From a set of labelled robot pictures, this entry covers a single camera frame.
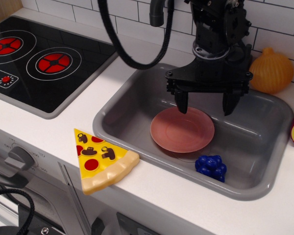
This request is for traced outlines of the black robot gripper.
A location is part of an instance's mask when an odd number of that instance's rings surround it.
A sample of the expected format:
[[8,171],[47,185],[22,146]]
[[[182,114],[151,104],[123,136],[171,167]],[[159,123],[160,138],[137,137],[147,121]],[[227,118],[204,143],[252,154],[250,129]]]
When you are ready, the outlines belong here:
[[239,41],[219,59],[195,58],[190,64],[166,72],[167,91],[174,94],[178,110],[186,114],[188,93],[224,93],[222,108],[225,116],[233,113],[240,97],[249,92],[253,75],[249,71],[251,44]]

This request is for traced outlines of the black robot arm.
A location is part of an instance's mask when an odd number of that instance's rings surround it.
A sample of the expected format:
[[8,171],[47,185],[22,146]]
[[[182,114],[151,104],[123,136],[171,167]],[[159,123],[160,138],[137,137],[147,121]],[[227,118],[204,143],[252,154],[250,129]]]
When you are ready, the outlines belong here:
[[184,114],[189,93],[222,93],[224,115],[230,115],[253,78],[252,46],[243,42],[251,27],[244,1],[192,0],[190,5],[196,26],[195,59],[166,72],[167,91]]

